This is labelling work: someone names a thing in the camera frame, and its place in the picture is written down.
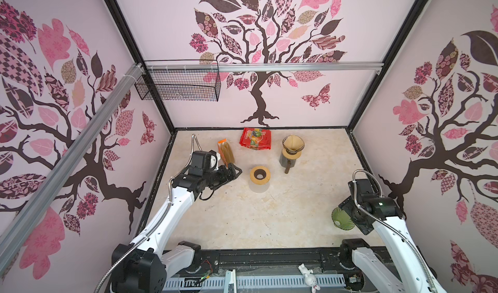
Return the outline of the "coffee filter paper box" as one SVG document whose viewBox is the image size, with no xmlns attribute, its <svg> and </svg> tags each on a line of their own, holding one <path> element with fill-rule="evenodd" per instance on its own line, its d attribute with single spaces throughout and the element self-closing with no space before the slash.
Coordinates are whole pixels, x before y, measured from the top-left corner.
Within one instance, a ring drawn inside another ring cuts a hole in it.
<svg viewBox="0 0 498 293">
<path fill-rule="evenodd" d="M 223 139 L 223 140 L 218 141 L 217 146 L 218 146 L 219 154 L 220 154 L 220 156 L 221 156 L 221 158 L 226 166 L 228 166 L 230 163 L 232 163 L 232 164 L 236 163 L 235 157 L 234 157 L 233 152 L 232 152 L 232 148 L 231 148 L 229 142 L 227 141 L 227 139 Z"/>
</svg>

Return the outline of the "frosted white glass pitcher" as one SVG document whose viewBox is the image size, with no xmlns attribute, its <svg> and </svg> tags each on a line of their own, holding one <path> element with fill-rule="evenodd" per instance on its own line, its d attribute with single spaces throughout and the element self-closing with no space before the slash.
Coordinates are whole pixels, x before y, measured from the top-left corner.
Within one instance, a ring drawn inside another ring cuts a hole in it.
<svg viewBox="0 0 498 293">
<path fill-rule="evenodd" d="M 256 184 L 254 182 L 249 182 L 249 188 L 252 192 L 257 193 L 257 194 L 262 194 L 268 191 L 270 187 L 270 183 L 267 182 L 265 184 Z"/>
</svg>

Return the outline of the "wooden dripper ring stand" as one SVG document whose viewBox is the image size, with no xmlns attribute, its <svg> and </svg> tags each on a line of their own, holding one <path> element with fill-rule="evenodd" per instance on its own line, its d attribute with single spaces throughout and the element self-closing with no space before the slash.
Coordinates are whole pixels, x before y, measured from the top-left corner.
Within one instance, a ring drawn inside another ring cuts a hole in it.
<svg viewBox="0 0 498 293">
<path fill-rule="evenodd" d="M 297 160 L 301 157 L 302 153 L 298 152 L 296 154 L 289 154 L 287 152 L 283 152 L 282 153 L 282 156 L 286 159 L 286 160 Z"/>
</svg>

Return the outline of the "brown paper coffee filter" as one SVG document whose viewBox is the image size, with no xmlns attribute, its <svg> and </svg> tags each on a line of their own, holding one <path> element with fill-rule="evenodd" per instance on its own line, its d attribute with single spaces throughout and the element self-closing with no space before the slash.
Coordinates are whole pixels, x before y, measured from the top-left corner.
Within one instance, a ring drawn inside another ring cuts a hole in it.
<svg viewBox="0 0 498 293">
<path fill-rule="evenodd" d="M 287 136 L 282 141 L 284 150 L 289 154 L 296 154 L 302 152 L 305 147 L 304 140 L 295 135 Z"/>
</svg>

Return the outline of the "green glass dripper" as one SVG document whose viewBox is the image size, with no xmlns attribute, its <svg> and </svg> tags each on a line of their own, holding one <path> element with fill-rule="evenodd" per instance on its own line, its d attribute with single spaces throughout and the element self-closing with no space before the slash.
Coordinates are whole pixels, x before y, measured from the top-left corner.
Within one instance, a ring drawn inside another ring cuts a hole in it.
<svg viewBox="0 0 498 293">
<path fill-rule="evenodd" d="M 346 211 L 339 207 L 336 207 L 331 213 L 331 219 L 333 224 L 344 231 L 349 231 L 355 228 L 354 222 L 351 220 L 350 216 Z"/>
</svg>

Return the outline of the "grey glass pitcher wooden handle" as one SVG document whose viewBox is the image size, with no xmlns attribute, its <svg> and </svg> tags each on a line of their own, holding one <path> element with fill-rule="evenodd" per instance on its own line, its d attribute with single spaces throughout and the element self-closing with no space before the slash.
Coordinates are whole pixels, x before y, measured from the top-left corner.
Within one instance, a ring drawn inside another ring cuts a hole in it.
<svg viewBox="0 0 498 293">
<path fill-rule="evenodd" d="M 288 174 L 290 169 L 296 165 L 296 160 L 286 158 L 285 156 L 281 156 L 280 165 L 284 168 L 284 173 Z"/>
</svg>

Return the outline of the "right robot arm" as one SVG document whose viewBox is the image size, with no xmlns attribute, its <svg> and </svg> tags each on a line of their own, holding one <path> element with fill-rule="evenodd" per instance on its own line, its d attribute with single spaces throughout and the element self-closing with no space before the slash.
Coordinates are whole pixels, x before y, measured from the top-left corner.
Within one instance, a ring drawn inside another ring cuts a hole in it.
<svg viewBox="0 0 498 293">
<path fill-rule="evenodd" d="M 364 235 L 376 232 L 381 237 L 397 274 L 378 259 L 364 239 L 342 241 L 342 267 L 359 269 L 378 292 L 445 292 L 416 247 L 397 203 L 375 190 L 369 179 L 353 177 L 348 186 L 350 197 L 339 209 Z"/>
</svg>

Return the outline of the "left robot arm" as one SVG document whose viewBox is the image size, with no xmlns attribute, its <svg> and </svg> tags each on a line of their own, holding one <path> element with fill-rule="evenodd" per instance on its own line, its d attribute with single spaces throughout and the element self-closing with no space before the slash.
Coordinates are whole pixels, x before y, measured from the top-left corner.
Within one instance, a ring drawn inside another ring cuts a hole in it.
<svg viewBox="0 0 498 293">
<path fill-rule="evenodd" d="M 224 165 L 213 150 L 193 152 L 188 164 L 169 181 L 169 197 L 150 223 L 130 244 L 114 250 L 110 292 L 161 292 L 169 277 L 190 267 L 199 245 L 182 242 L 165 252 L 170 236 L 205 189 L 216 191 L 241 174 L 233 163 Z"/>
</svg>

